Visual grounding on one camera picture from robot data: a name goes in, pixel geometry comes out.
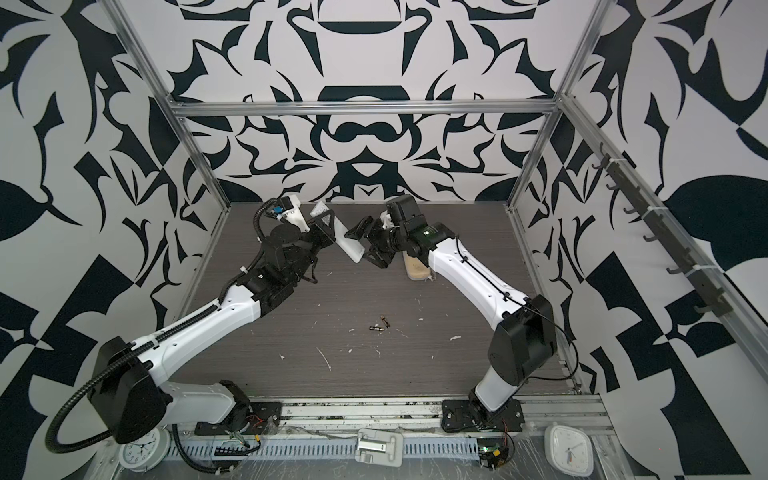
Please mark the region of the white remote control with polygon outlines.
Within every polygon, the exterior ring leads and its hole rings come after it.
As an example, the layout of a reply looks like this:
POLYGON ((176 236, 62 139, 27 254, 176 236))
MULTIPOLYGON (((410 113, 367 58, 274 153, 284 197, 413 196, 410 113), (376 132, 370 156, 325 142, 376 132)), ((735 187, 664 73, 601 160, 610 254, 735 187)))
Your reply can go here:
POLYGON ((347 256, 353 262, 359 263, 362 260, 362 257, 365 253, 365 247, 359 240, 346 237, 346 233, 349 231, 349 229, 337 217, 334 210, 332 210, 324 202, 320 201, 315 204, 310 212, 310 215, 313 219, 320 219, 332 227, 335 243, 347 254, 347 256))

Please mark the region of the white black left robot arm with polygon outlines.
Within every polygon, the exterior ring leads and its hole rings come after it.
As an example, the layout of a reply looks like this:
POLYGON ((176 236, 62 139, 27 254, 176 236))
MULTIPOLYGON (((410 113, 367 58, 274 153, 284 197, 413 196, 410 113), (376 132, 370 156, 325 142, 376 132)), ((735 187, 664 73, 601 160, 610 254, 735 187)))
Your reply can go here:
POLYGON ((219 424, 228 431, 244 428, 250 402, 234 382, 192 385, 171 378, 208 347, 271 313, 300 282, 314 282, 319 253, 339 236, 331 211, 313 216, 304 227, 283 218, 254 261, 228 280, 214 300, 134 341, 107 341, 83 389, 106 426, 106 437, 128 444, 157 427, 191 422, 219 424))

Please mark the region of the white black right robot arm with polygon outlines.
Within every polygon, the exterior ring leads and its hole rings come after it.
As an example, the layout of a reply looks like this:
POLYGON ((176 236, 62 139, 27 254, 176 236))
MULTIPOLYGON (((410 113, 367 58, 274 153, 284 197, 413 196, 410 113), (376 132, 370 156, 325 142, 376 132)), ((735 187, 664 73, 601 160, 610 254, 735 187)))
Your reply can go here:
POLYGON ((410 195, 387 202, 382 214, 361 219, 345 236, 367 241, 364 259, 382 269, 400 252, 417 259, 449 281, 491 327, 488 370, 467 400, 444 405, 442 429, 521 430, 524 415, 514 396, 558 352, 551 303, 505 283, 469 252, 456 233, 440 222, 429 222, 410 195))

